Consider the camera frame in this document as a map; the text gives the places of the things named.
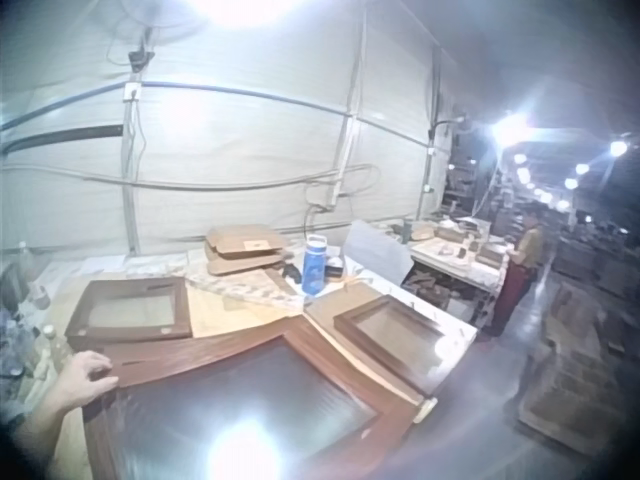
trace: person's arm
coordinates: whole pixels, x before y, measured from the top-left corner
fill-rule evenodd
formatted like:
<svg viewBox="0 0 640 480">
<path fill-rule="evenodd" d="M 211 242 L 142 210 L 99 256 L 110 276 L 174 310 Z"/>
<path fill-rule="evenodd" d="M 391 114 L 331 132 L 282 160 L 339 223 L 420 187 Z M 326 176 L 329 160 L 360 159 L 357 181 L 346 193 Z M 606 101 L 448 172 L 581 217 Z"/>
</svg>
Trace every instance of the person's arm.
<svg viewBox="0 0 640 480">
<path fill-rule="evenodd" d="M 91 380 L 91 375 L 111 370 L 111 361 L 95 352 L 80 352 L 64 366 L 40 404 L 15 431 L 15 441 L 33 462 L 44 467 L 56 448 L 64 416 L 87 405 L 118 384 L 117 377 Z"/>
<path fill-rule="evenodd" d="M 522 263 L 527 258 L 527 252 L 529 248 L 529 244 L 531 243 L 533 232 L 531 230 L 525 232 L 522 240 L 520 241 L 520 245 L 518 245 L 518 250 L 507 251 L 507 255 L 513 263 L 516 265 L 522 265 Z"/>
</svg>

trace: white tent wall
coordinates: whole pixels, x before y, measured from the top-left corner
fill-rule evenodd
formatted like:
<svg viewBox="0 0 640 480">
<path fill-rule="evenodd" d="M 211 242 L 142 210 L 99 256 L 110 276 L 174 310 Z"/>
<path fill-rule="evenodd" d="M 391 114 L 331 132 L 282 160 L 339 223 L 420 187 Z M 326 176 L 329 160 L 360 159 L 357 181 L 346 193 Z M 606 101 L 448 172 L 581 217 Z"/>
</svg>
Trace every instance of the white tent wall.
<svg viewBox="0 0 640 480">
<path fill-rule="evenodd" d="M 130 0 L 122 4 L 134 5 Z M 137 49 L 144 26 L 128 16 L 122 4 L 32 0 L 23 7 L 28 15 L 3 32 L 3 37 L 10 36 L 10 41 L 2 42 L 3 104 L 10 107 L 3 111 L 3 122 L 61 98 L 126 80 L 128 67 L 113 62 L 126 63 L 127 52 Z M 172 18 L 188 25 L 153 30 L 149 45 L 155 57 L 142 80 L 199 88 L 142 87 L 134 109 L 140 114 L 140 122 L 134 122 L 132 155 L 139 164 L 137 179 L 229 186 L 337 169 L 347 119 L 325 108 L 353 113 L 362 122 L 355 122 L 357 133 L 335 210 L 312 212 L 308 220 L 326 226 L 353 218 L 413 216 L 427 157 L 432 52 L 437 46 L 398 1 L 366 4 L 366 48 L 360 52 L 364 11 L 357 0 L 310 0 L 272 25 L 243 30 L 224 29 L 189 13 L 181 0 L 165 1 L 165 9 L 176 8 L 179 14 L 161 22 Z M 45 33 L 34 33 L 41 25 Z M 31 58 L 43 59 L 45 66 L 36 68 Z M 362 102 L 358 111 L 350 112 L 358 60 L 363 62 L 361 76 L 356 77 Z M 455 87 L 448 85 L 452 81 L 443 79 L 440 118 L 450 118 L 456 101 Z M 206 90 L 209 87 L 258 96 Z M 321 109 L 261 98 L 263 94 Z M 69 128 L 122 124 L 122 99 L 119 87 L 68 104 L 6 129 L 3 142 Z M 450 128 L 438 130 L 429 178 L 436 191 L 425 197 L 425 212 L 440 205 L 452 136 Z M 120 186 L 6 168 L 45 166 L 120 177 L 121 145 L 118 137 L 91 139 L 7 155 L 2 172 L 3 248 L 15 248 L 25 240 L 33 247 L 54 247 L 74 255 L 127 253 Z M 353 167 L 362 168 L 353 171 Z M 309 213 L 307 202 L 326 204 L 332 180 L 335 177 L 311 185 L 206 193 L 134 188 L 139 253 L 184 250 L 197 245 L 215 225 L 300 228 Z M 334 241 L 344 236 L 344 229 L 326 232 Z"/>
</svg>

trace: blue water bottle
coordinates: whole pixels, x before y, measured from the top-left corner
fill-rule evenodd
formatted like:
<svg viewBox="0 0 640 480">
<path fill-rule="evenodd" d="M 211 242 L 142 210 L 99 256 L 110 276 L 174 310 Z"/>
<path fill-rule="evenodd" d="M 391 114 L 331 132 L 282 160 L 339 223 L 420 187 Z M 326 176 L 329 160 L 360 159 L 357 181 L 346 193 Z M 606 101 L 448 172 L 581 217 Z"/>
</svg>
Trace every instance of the blue water bottle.
<svg viewBox="0 0 640 480">
<path fill-rule="evenodd" d="M 324 267 L 327 257 L 327 237 L 309 235 L 302 267 L 302 291 L 317 295 L 324 288 Z"/>
</svg>

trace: human hand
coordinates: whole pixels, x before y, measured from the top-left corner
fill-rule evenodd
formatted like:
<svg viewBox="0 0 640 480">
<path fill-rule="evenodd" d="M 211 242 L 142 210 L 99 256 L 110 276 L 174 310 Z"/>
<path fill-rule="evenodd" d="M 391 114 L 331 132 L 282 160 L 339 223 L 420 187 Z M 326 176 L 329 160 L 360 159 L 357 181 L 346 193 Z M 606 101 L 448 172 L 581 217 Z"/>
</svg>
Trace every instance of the human hand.
<svg viewBox="0 0 640 480">
<path fill-rule="evenodd" d="M 91 374 L 111 368 L 111 360 L 104 355 L 96 352 L 76 353 L 51 387 L 47 395 L 50 404 L 63 413 L 87 405 L 118 385 L 118 377 L 91 379 Z"/>
</svg>

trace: red pants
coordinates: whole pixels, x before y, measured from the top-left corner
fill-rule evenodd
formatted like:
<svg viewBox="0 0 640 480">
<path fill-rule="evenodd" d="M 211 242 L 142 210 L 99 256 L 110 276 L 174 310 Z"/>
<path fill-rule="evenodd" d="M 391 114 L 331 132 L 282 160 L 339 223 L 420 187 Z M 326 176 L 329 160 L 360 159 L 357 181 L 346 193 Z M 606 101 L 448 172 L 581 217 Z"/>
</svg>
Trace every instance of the red pants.
<svg viewBox="0 0 640 480">
<path fill-rule="evenodd" d="M 532 269 L 509 262 L 504 284 L 494 307 L 493 320 L 491 325 L 484 329 L 487 334 L 494 337 L 502 335 L 523 293 L 530 287 L 534 274 L 535 271 Z"/>
</svg>

